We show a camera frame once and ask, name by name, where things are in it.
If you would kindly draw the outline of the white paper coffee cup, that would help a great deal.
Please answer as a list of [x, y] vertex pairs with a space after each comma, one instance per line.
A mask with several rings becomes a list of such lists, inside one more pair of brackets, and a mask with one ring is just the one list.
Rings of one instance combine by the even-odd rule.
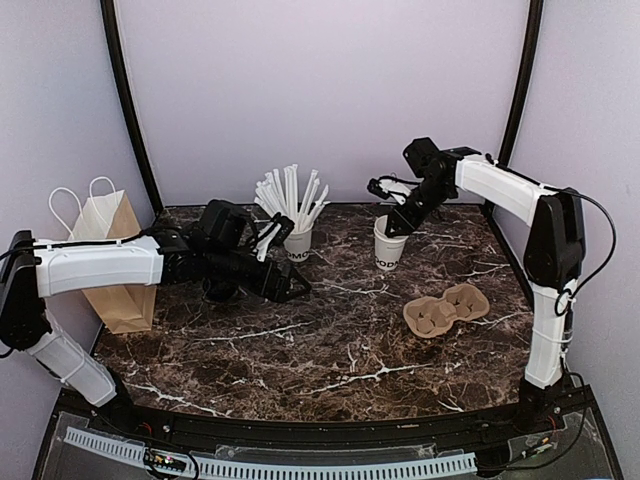
[[388, 237], [385, 235], [388, 216], [380, 216], [374, 223], [375, 264], [383, 271], [397, 268], [403, 253], [407, 236]]

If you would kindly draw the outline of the black plastic cup lid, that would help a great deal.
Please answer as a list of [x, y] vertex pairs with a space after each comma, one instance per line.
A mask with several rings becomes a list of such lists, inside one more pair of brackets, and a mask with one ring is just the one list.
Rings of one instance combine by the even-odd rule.
[[202, 299], [205, 302], [224, 303], [237, 293], [238, 286], [227, 281], [205, 279], [202, 282], [202, 289]]

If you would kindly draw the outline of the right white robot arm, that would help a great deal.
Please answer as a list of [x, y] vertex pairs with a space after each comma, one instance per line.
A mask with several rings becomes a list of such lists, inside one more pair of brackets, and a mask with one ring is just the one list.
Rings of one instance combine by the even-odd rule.
[[573, 303], [587, 283], [583, 202], [587, 196], [530, 179], [469, 147], [439, 149], [428, 138], [413, 140], [403, 157], [415, 178], [383, 175], [368, 189], [393, 198], [385, 234], [413, 234], [427, 216], [464, 191], [522, 220], [529, 229], [523, 267], [533, 294], [533, 326], [528, 363], [510, 424], [521, 434], [545, 422], [569, 373], [566, 353], [573, 335]]

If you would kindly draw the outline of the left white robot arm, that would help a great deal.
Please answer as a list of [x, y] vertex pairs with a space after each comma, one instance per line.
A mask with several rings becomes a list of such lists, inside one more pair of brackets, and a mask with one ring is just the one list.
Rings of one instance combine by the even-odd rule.
[[149, 229], [118, 240], [36, 241], [17, 232], [1, 267], [1, 341], [23, 351], [75, 389], [120, 436], [141, 427], [140, 412], [127, 391], [48, 313], [57, 294], [125, 285], [156, 286], [200, 282], [221, 300], [226, 287], [241, 287], [284, 303], [310, 292], [292, 265], [279, 266], [262, 252], [246, 252], [174, 229]]

